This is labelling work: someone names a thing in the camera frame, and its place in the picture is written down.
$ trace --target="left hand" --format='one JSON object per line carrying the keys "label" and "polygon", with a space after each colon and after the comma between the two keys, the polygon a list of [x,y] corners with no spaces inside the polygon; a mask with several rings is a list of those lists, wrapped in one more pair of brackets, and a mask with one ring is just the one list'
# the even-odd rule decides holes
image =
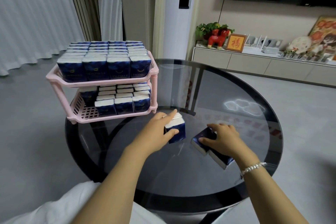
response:
{"label": "left hand", "polygon": [[173,119],[176,113],[176,109],[168,115],[163,112],[156,113],[135,137],[128,148],[143,153],[145,158],[153,152],[160,150],[175,134],[179,132],[178,129],[170,129],[166,134],[163,134],[164,126]]}

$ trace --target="hand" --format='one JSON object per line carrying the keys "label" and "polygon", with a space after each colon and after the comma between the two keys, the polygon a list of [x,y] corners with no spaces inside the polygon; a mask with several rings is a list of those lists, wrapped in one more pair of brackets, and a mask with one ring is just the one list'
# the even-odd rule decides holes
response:
{"label": "hand", "polygon": [[176,109],[168,115],[163,112],[156,113],[135,137],[128,148],[133,148],[136,151],[143,153],[145,158],[153,152],[160,150],[175,134],[179,132],[178,129],[171,129],[166,134],[163,134],[164,126],[173,119],[176,113]]}
{"label": "hand", "polygon": [[242,150],[246,149],[246,144],[241,140],[234,126],[222,123],[207,124],[207,126],[217,132],[217,139],[200,138],[199,141],[202,144],[233,158],[236,158]]}

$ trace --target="beaded bracelet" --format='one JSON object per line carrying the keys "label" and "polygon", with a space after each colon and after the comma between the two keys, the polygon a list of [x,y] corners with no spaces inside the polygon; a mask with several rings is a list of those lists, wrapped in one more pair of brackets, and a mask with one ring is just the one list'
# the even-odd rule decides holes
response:
{"label": "beaded bracelet", "polygon": [[266,162],[260,162],[260,163],[258,163],[258,164],[256,164],[256,165],[253,165],[253,166],[250,166],[250,167],[248,167],[248,168],[245,168],[245,170],[241,171],[241,173],[240,173],[240,178],[242,179],[244,174],[246,174],[246,173],[248,173],[248,172],[250,172],[250,171],[252,171],[252,170],[254,170],[254,169],[257,169],[257,168],[259,168],[259,167],[263,167],[263,166],[265,166],[265,165],[267,165]]}

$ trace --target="cabinet drawer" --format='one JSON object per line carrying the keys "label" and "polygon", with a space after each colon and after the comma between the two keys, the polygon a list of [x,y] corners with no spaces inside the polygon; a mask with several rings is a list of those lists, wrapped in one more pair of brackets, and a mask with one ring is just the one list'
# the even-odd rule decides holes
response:
{"label": "cabinet drawer", "polygon": [[313,69],[312,64],[287,60],[272,60],[265,75],[303,81]]}
{"label": "cabinet drawer", "polygon": [[227,68],[247,73],[264,74],[270,61],[271,59],[232,53]]}
{"label": "cabinet drawer", "polygon": [[336,86],[336,67],[314,65],[305,81]]}
{"label": "cabinet drawer", "polygon": [[230,57],[231,53],[229,52],[195,48],[193,61],[217,68],[226,69],[228,67]]}

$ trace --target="red horse figurine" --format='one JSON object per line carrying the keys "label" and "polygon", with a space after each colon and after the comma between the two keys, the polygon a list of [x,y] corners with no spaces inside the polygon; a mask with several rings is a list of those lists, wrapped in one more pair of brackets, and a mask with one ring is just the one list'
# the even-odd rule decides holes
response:
{"label": "red horse figurine", "polygon": [[212,30],[212,36],[209,37],[209,40],[208,40],[208,48],[211,48],[214,43],[217,43],[217,49],[221,49],[225,42],[225,39],[229,35],[231,35],[231,31],[229,29],[224,29],[220,33],[220,36],[218,36],[218,31],[219,29]]}

